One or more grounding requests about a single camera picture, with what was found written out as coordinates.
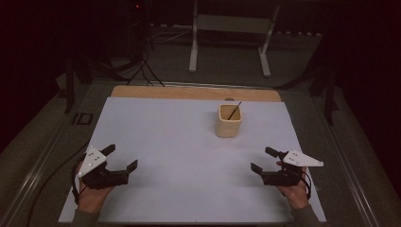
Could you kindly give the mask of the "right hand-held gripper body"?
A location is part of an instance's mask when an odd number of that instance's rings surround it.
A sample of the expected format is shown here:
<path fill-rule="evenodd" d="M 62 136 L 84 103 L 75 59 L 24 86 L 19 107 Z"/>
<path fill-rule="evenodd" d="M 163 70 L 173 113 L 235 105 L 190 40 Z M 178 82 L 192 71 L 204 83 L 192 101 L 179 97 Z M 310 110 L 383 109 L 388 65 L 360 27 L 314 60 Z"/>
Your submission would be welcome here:
<path fill-rule="evenodd" d="M 323 161 L 314 159 L 301 151 L 283 151 L 287 155 L 284 159 L 279 159 L 281 169 L 277 172 L 263 171 L 261 178 L 265 185 L 293 186 L 303 178 L 303 167 L 323 166 Z"/>

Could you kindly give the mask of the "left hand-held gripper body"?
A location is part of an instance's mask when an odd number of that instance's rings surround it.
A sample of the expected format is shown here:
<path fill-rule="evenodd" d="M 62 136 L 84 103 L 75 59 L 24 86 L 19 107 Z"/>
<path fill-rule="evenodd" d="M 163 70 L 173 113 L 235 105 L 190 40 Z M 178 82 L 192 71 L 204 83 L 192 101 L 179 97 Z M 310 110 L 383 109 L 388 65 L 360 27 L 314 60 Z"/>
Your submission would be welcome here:
<path fill-rule="evenodd" d="M 130 173 L 123 170 L 108 170 L 107 156 L 101 150 L 90 146 L 83 155 L 78 177 L 91 189 L 103 189 L 127 184 Z"/>

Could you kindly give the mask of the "beige square cup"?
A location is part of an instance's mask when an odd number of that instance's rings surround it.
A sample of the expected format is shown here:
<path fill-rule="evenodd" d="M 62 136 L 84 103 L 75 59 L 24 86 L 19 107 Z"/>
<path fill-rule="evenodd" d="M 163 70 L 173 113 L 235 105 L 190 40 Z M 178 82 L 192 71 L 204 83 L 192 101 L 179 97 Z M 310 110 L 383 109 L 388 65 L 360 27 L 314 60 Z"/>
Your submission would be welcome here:
<path fill-rule="evenodd" d="M 231 120 L 227 120 L 235 106 L 234 104 L 220 104 L 218 106 L 218 119 L 216 123 L 216 135 L 218 137 L 234 138 L 237 136 L 242 123 L 240 107 L 236 110 Z"/>

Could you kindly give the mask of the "thin black makeup brush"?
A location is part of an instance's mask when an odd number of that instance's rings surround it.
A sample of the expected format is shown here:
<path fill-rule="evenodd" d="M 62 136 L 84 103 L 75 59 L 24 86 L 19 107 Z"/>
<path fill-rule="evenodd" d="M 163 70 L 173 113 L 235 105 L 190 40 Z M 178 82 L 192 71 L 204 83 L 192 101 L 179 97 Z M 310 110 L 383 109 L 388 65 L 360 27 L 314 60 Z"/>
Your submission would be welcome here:
<path fill-rule="evenodd" d="M 235 108 L 233 109 L 233 111 L 231 112 L 231 114 L 229 115 L 229 117 L 227 118 L 227 120 L 231 120 L 231 118 L 233 117 L 233 115 L 235 114 L 236 110 L 239 108 L 239 106 L 241 105 L 242 101 L 240 101 Z"/>

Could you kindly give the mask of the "person's left hand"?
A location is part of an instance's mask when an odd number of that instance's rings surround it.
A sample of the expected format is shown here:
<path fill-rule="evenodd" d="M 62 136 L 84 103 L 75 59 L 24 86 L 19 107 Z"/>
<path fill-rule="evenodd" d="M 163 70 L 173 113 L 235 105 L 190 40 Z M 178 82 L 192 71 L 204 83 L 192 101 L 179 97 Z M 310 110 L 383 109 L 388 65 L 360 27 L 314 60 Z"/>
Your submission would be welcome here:
<path fill-rule="evenodd" d="M 79 181 L 78 210 L 86 213 L 99 213 L 113 187 L 91 189 L 83 181 Z"/>

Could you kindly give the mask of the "person's right hand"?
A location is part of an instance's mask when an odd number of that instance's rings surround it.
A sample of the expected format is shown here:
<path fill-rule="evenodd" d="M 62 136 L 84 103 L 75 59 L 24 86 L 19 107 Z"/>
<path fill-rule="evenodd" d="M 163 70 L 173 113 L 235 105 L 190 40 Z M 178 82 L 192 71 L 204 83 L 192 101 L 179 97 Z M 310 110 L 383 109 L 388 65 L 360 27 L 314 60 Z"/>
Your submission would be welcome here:
<path fill-rule="evenodd" d="M 302 209 L 309 205 L 305 182 L 300 180 L 297 185 L 278 186 L 277 189 L 284 195 L 292 210 Z"/>

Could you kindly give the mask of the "white table mat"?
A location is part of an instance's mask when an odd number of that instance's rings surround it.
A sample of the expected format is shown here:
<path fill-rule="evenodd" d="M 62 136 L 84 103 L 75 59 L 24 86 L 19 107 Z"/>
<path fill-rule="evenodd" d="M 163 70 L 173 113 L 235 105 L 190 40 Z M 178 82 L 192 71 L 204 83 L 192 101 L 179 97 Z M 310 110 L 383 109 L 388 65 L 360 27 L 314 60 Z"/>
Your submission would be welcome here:
<path fill-rule="evenodd" d="M 107 168 L 138 163 L 108 196 L 100 221 L 113 224 L 290 223 L 286 199 L 251 170 L 278 169 L 267 147 L 300 144 L 283 102 L 242 101 L 235 138 L 215 133 L 219 101 L 110 97 L 91 138 L 114 145 Z"/>

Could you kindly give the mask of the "black stand leg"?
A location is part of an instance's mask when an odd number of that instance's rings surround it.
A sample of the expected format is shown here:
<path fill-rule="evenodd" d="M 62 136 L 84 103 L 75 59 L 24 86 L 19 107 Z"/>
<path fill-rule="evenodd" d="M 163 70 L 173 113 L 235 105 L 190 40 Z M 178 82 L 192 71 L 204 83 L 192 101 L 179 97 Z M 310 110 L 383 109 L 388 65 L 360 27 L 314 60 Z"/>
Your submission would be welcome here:
<path fill-rule="evenodd" d="M 66 107 L 65 113 L 68 114 L 75 102 L 75 90 L 74 90 L 74 69 L 72 64 L 72 58 L 69 57 L 65 61 L 66 64 Z"/>

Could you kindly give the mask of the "white metal stand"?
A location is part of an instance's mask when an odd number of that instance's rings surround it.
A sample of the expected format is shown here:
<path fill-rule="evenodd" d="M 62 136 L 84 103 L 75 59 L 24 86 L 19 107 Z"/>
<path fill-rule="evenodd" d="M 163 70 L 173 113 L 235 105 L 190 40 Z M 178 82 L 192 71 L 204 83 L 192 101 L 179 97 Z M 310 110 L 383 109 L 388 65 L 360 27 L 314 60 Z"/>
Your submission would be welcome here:
<path fill-rule="evenodd" d="M 271 76 L 270 66 L 268 63 L 267 50 L 270 39 L 276 24 L 276 20 L 281 6 L 275 4 L 272 16 L 269 19 L 247 18 L 238 16 L 208 15 L 198 13 L 198 0 L 193 0 L 193 17 L 192 17 L 192 46 L 189 59 L 188 71 L 190 73 L 197 72 L 198 63 L 198 31 L 214 30 L 223 32 L 242 32 L 253 34 L 264 34 L 265 41 L 258 47 L 258 56 L 265 78 Z"/>

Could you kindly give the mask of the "black rectangular floor frame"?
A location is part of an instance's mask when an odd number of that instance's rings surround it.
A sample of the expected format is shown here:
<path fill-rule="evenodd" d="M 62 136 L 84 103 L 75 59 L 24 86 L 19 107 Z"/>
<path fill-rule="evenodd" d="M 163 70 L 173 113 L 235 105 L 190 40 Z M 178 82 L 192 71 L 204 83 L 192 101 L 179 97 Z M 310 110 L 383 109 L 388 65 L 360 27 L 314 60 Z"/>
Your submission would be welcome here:
<path fill-rule="evenodd" d="M 90 125 L 94 116 L 91 113 L 76 113 L 72 125 Z"/>

